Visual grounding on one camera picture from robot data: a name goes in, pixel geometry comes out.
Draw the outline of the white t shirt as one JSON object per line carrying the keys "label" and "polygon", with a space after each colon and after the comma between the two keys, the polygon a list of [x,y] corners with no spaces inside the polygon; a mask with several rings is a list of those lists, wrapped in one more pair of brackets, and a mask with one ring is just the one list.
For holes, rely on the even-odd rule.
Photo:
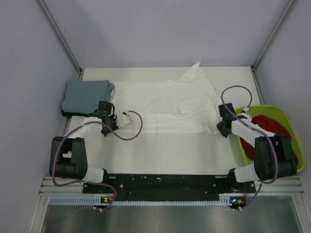
{"label": "white t shirt", "polygon": [[130,68],[109,74],[116,110],[134,110],[142,133],[217,133],[220,98],[200,67]]}

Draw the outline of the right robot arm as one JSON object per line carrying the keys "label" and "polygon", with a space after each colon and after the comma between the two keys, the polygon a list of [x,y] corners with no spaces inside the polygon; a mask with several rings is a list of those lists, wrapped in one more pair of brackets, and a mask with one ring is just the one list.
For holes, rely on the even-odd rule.
{"label": "right robot arm", "polygon": [[240,191],[245,182],[274,182],[277,178],[297,173],[297,157],[292,149],[291,136],[276,120],[265,116],[250,116],[246,111],[237,114],[231,103],[218,107],[221,122],[217,129],[223,137],[234,134],[253,162],[229,171],[227,187]]}

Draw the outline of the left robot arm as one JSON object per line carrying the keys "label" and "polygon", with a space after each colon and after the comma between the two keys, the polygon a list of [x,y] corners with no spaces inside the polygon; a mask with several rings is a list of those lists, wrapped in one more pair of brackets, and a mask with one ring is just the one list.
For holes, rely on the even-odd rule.
{"label": "left robot arm", "polygon": [[110,188],[110,180],[105,178],[106,170],[88,164],[86,143],[98,133],[106,136],[116,129],[114,105],[99,102],[98,109],[87,115],[77,128],[52,140],[50,175],[53,178],[91,182],[99,192],[106,192]]}

